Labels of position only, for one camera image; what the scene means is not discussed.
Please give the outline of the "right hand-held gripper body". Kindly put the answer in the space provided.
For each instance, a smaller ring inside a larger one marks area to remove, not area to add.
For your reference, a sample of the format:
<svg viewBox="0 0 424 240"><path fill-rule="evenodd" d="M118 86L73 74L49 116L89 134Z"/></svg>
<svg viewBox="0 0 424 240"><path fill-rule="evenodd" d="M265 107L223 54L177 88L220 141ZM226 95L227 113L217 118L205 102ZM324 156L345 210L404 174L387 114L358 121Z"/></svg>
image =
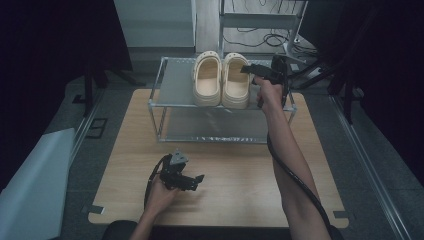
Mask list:
<svg viewBox="0 0 424 240"><path fill-rule="evenodd" d="M282 55L274 55L271 66L265 69L264 78L273 85L279 84L286 86L288 82L288 66L286 57Z"/></svg>

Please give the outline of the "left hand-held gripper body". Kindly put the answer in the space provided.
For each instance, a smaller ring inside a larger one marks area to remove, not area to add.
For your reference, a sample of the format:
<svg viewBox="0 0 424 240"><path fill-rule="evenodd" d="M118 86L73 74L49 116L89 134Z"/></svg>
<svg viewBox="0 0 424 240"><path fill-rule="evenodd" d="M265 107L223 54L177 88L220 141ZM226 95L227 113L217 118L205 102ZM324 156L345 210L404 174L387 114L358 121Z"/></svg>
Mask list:
<svg viewBox="0 0 424 240"><path fill-rule="evenodd" d="M187 162L188 158L178 149L162 158L160 179L167 189L178 188L181 190L187 184L195 184L192 182L194 178L182 174Z"/></svg>

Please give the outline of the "beige clog shoe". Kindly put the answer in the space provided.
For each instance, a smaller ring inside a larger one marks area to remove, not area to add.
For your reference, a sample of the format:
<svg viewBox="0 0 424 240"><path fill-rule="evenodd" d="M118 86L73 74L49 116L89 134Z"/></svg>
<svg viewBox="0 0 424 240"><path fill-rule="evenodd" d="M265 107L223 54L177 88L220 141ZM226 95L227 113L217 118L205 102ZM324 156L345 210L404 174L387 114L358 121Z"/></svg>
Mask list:
<svg viewBox="0 0 424 240"><path fill-rule="evenodd" d="M213 107L221 101L221 59L215 51L205 51L193 66L194 103L200 107Z"/></svg>
<svg viewBox="0 0 424 240"><path fill-rule="evenodd" d="M245 109L249 104L249 74L242 73L248 65L247 59L239 53L229 53L224 58L222 71L222 105L231 109Z"/></svg>

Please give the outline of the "grey metal shoe rack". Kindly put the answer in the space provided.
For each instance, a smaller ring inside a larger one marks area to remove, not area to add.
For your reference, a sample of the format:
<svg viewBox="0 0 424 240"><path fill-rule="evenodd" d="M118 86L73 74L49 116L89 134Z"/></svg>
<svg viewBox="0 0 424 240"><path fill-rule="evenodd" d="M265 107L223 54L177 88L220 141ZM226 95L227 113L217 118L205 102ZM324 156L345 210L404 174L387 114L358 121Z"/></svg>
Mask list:
<svg viewBox="0 0 424 240"><path fill-rule="evenodd" d="M250 87L242 110L198 107L192 92L193 58L164 57L148 99L154 134L160 142L228 142L264 144L265 116L257 106L259 87Z"/></svg>

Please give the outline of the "person's right hand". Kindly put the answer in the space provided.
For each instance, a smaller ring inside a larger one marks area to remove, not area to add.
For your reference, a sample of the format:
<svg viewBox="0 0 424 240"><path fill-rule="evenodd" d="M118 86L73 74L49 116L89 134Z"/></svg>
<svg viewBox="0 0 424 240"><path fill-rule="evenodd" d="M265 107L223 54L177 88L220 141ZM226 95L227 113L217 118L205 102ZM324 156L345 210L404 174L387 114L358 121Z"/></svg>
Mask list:
<svg viewBox="0 0 424 240"><path fill-rule="evenodd" d="M270 81L255 82L260 87L257 94L257 100L262 101L262 110L264 112L273 109L282 108L283 100L283 86L276 84L273 85Z"/></svg>

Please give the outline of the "person's left hand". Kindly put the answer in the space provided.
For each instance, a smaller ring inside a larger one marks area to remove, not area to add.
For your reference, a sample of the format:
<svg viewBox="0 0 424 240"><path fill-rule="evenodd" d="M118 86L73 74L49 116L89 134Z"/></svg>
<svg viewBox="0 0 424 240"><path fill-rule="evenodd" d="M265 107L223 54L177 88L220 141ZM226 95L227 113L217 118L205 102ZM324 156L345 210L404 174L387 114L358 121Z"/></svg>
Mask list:
<svg viewBox="0 0 424 240"><path fill-rule="evenodd" d="M157 217L171 205L179 192L178 188L167 189L161 180L155 181L152 184L145 213L149 216Z"/></svg>

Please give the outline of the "person's dark clothing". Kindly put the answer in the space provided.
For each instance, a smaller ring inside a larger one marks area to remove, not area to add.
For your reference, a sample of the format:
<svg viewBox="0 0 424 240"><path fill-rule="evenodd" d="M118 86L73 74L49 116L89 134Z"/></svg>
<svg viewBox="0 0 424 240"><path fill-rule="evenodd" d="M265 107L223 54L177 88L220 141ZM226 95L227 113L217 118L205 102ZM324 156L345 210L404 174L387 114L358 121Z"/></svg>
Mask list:
<svg viewBox="0 0 424 240"><path fill-rule="evenodd" d="M101 240L129 240L137 223L109 224ZM288 228L155 226L149 240L292 240Z"/></svg>

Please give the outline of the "black stand legs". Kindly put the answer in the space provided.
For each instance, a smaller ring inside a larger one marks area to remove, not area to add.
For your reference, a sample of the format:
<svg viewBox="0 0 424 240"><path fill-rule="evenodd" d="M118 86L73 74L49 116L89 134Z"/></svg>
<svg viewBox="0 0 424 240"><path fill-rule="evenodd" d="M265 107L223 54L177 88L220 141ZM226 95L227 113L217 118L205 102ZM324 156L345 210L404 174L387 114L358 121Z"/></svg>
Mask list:
<svg viewBox="0 0 424 240"><path fill-rule="evenodd" d="M93 99L93 83L104 89L107 86L108 78L105 74L106 69L104 68L101 61L97 59L90 59L85 64L84 71L84 98L79 98L79 101L85 105L84 117L87 117L94 109L94 99ZM118 69L117 67L110 67L108 71L111 71L113 74L117 75L121 79L129 82L135 86L145 86L146 83L136 80L131 77L123 70Z"/></svg>
<svg viewBox="0 0 424 240"><path fill-rule="evenodd" d="M306 89L328 77L331 77L330 83L327 87L327 92L330 96L338 95L344 91L342 97L342 114L349 124L352 124L352 101L353 101L353 87L354 81L352 78L353 68L351 66L352 57L346 54L337 63L328 66L321 73L312 77L311 79L292 86L292 89L303 90Z"/></svg>

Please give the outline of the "white cabinet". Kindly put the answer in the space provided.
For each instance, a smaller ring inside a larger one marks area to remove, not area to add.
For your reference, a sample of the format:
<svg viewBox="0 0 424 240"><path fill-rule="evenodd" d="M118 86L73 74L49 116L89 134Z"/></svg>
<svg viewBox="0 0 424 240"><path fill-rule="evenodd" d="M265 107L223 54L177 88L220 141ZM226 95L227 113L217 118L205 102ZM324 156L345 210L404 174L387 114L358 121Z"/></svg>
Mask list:
<svg viewBox="0 0 424 240"><path fill-rule="evenodd" d="M114 0L128 47L196 44L195 0Z"/></svg>

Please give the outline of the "dark curtain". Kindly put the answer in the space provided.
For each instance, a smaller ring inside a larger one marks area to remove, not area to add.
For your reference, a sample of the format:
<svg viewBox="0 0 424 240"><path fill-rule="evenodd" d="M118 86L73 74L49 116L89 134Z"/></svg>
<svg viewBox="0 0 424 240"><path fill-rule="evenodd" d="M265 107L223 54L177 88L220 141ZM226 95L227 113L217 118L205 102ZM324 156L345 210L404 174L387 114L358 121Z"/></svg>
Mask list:
<svg viewBox="0 0 424 240"><path fill-rule="evenodd" d="M132 63L114 0L0 0L0 191L85 74Z"/></svg>
<svg viewBox="0 0 424 240"><path fill-rule="evenodd" d="M361 106L424 187L424 0L309 0L300 35L330 63L346 57Z"/></svg>

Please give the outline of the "pale grey board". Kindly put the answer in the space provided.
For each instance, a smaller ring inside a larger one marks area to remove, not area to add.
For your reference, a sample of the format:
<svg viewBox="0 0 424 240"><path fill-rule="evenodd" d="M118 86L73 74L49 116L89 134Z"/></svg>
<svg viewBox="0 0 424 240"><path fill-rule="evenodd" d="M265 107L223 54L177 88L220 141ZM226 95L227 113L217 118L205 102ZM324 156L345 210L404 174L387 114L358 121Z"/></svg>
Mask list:
<svg viewBox="0 0 424 240"><path fill-rule="evenodd" d="M74 136L72 128L43 135L0 193L0 240L60 235Z"/></svg>

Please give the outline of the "white desk frame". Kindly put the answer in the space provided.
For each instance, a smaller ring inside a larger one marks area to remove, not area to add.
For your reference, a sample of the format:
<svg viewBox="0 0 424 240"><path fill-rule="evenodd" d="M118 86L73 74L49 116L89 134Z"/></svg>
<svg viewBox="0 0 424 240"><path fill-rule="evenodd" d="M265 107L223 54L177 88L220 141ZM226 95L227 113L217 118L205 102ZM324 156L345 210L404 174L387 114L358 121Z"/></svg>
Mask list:
<svg viewBox="0 0 424 240"><path fill-rule="evenodd" d="M221 57L224 56L225 29L281 29L288 33L288 39L281 44L282 55L299 63L304 63L304 60L293 54L293 48L306 10L306 1L293 4L295 12L292 14L227 12L225 5L225 0L219 0L218 53Z"/></svg>

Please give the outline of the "black floor frame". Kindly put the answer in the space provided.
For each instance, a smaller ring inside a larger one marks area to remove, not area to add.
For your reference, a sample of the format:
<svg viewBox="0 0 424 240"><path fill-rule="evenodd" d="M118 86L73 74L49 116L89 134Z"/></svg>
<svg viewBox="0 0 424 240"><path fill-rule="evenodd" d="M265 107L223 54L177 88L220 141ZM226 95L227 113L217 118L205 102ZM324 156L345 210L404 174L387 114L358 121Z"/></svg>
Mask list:
<svg viewBox="0 0 424 240"><path fill-rule="evenodd" d="M87 139L101 139L106 129L107 118L94 118L86 133Z"/></svg>

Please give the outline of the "aluminium floor rail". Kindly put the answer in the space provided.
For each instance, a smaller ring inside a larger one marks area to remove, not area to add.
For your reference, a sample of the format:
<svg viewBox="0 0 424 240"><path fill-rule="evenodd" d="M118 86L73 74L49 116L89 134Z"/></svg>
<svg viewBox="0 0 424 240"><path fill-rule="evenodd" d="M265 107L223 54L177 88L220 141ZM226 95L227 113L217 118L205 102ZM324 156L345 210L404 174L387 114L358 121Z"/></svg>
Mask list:
<svg viewBox="0 0 424 240"><path fill-rule="evenodd" d="M86 134L88 132L88 130L90 129L91 123L94 120L94 117L96 115L98 106L103 98L104 95L104 90L98 90L97 93L94 95L94 99L93 102L91 104L91 107L88 110L88 113L83 117L80 125L77 128L75 137L74 137L74 144L71 150L71 154L70 154L70 163L73 163L79 149L80 146L82 145Z"/></svg>
<svg viewBox="0 0 424 240"><path fill-rule="evenodd" d="M378 175L371 159L362 144L354 126L349 123L346 119L343 106L338 97L330 96L330 102L332 103L337 113L338 119L347 135L349 142L356 154L356 157L363 168L364 174L366 175L371 188L376 195L376 199L389 223L395 238L397 240L412 240L408 229L402 219L402 216L395 206L393 199L391 198L385 184Z"/></svg>

